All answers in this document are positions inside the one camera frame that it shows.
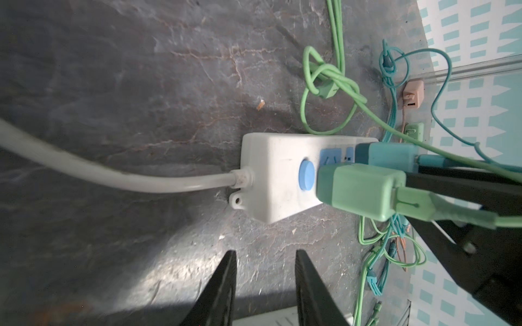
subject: green charger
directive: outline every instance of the green charger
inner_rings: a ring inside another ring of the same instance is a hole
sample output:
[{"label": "green charger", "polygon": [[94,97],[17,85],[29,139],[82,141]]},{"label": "green charger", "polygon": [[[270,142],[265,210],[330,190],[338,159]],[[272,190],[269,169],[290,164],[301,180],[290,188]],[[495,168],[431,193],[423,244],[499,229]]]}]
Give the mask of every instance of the green charger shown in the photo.
[{"label": "green charger", "polygon": [[453,220],[495,228],[498,215],[452,204],[426,190],[406,187],[406,173],[366,164],[325,165],[317,175],[317,198],[377,221],[399,213],[422,221]]}]

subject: gray marble surface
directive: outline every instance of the gray marble surface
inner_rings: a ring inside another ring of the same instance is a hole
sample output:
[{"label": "gray marble surface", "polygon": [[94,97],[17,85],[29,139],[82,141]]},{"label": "gray marble surface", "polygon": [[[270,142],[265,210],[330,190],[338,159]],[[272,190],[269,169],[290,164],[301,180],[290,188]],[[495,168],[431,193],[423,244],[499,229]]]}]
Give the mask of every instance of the gray marble surface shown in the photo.
[{"label": "gray marble surface", "polygon": [[[347,76],[385,120],[381,41],[425,47],[417,5],[343,1],[342,9]],[[335,61],[323,0],[8,0],[0,14],[1,117],[84,158],[149,175],[229,171],[244,134],[304,132],[303,49]],[[420,58],[412,73],[430,64]],[[351,103],[342,92],[310,97],[307,118],[331,129]],[[342,133],[380,138],[382,129],[358,111]],[[4,324],[176,324],[228,249],[239,259],[236,318],[295,305],[298,248],[342,312],[354,309],[368,248],[352,214],[318,206],[264,225],[228,206],[231,189],[120,191],[2,150],[0,183]],[[402,312],[406,294],[397,287],[401,303],[390,313]],[[373,302],[367,295],[365,316]]]}]

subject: power strip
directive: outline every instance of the power strip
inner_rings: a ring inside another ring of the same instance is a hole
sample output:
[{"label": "power strip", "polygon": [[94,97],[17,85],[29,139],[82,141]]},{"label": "power strip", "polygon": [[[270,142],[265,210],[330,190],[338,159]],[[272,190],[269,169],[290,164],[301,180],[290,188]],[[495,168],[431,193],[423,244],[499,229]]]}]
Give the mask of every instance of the power strip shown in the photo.
[{"label": "power strip", "polygon": [[354,162],[357,144],[377,141],[369,137],[247,134],[243,136],[241,170],[251,174],[252,184],[231,194],[230,206],[245,210],[256,220],[274,223],[319,205],[318,168]]}]

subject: round blue power switch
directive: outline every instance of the round blue power switch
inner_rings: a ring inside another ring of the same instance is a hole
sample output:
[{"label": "round blue power switch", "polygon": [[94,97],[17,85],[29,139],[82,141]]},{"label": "round blue power switch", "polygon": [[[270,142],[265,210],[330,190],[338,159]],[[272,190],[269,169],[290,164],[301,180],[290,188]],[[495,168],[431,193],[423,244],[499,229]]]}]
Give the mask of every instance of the round blue power switch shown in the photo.
[{"label": "round blue power switch", "polygon": [[303,160],[299,167],[299,188],[302,190],[311,190],[315,182],[314,163],[309,160]]}]

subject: blue indicator switch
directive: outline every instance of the blue indicator switch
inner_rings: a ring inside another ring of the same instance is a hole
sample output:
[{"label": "blue indicator switch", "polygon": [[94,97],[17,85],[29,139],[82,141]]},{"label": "blue indicator switch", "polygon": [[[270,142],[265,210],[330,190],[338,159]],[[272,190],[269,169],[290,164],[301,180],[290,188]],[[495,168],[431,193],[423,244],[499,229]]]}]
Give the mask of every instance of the blue indicator switch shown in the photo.
[{"label": "blue indicator switch", "polygon": [[303,160],[299,167],[299,188],[301,190],[312,190],[315,182],[314,163],[309,160]]}]

